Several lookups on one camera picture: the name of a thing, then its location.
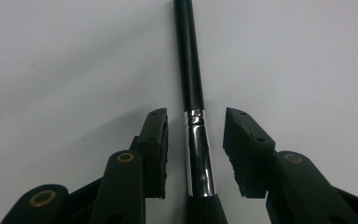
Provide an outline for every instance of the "brass insert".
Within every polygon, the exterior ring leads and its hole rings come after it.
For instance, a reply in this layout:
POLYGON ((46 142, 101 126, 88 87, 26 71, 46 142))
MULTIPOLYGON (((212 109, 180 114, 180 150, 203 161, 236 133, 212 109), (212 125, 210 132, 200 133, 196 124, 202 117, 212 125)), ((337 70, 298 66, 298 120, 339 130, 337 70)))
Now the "brass insert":
POLYGON ((122 153, 120 155, 117 156, 117 160, 119 162, 129 162, 129 161, 133 161, 133 155, 130 153, 122 153))
POLYGON ((52 202, 56 196, 56 191, 52 189, 45 189, 32 196, 29 203, 32 207, 41 207, 52 202))
POLYGON ((295 155, 295 154, 286 154, 283 156, 287 161, 290 161, 295 164, 301 164, 303 162, 303 159, 301 157, 295 155))

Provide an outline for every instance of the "black rod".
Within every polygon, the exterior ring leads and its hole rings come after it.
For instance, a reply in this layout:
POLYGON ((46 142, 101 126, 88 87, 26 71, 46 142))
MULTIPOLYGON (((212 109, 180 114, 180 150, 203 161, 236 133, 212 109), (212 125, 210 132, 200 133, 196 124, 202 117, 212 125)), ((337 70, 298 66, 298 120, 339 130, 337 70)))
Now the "black rod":
POLYGON ((176 36, 185 111, 203 110, 199 54, 191 1, 175 0, 176 36))

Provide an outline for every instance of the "circular hole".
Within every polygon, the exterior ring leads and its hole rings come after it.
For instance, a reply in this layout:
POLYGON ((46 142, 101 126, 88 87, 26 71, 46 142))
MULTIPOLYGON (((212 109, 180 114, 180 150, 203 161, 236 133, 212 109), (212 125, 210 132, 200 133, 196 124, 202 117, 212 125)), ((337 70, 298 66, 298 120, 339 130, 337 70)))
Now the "circular hole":
POLYGON ((50 196, 51 196, 51 193, 46 192, 46 193, 37 195, 37 196, 34 198, 34 201, 35 201, 36 203, 42 203, 42 202, 44 202, 45 200, 47 200, 50 196))
POLYGON ((347 221, 338 216, 330 216, 330 221, 334 224, 347 224, 347 221))
POLYGON ((117 156, 117 160, 119 162, 129 162, 133 160, 133 155, 130 153, 122 153, 120 155, 117 156))
POLYGON ((266 141, 266 139, 262 138, 262 137, 258 137, 255 139, 257 142, 259 143, 264 143, 266 141))
POLYGON ((57 193, 52 189, 45 189, 37 192, 29 201, 32 207, 41 207, 54 200, 57 193))
POLYGON ((113 214, 107 220, 106 224, 120 224, 123 221, 121 214, 113 214))
POLYGON ((120 156, 120 159, 123 160, 123 161, 127 161, 127 160, 129 160, 130 158, 131 158, 131 156, 130 156, 130 155, 127 155, 127 154, 120 156))
POLYGON ((290 161, 291 163, 294 164, 301 164, 303 162, 303 159, 301 159, 301 157, 295 155, 295 154, 285 154, 283 156, 287 161, 290 161))

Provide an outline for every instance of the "reflective chrome band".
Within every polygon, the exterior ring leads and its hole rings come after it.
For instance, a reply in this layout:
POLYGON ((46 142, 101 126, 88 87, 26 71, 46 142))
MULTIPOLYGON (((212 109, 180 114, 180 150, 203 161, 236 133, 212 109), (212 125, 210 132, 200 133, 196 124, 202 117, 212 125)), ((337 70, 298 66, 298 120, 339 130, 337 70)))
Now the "reflective chrome band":
POLYGON ((201 110, 185 112, 188 194, 199 197, 216 193, 203 115, 204 111, 201 110))

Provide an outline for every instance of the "white background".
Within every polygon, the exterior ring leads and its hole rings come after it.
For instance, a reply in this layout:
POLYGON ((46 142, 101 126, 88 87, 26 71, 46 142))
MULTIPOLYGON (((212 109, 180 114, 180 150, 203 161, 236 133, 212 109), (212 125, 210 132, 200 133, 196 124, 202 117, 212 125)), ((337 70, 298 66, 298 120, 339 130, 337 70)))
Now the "white background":
MULTIPOLYGON (((215 180, 229 223, 269 223, 222 149, 227 106, 276 149, 308 156, 358 196, 358 1, 195 0, 215 180)), ((99 178, 146 114, 168 108, 167 198, 147 223, 183 223, 184 118, 169 0, 0 1, 0 221, 42 184, 99 178)))

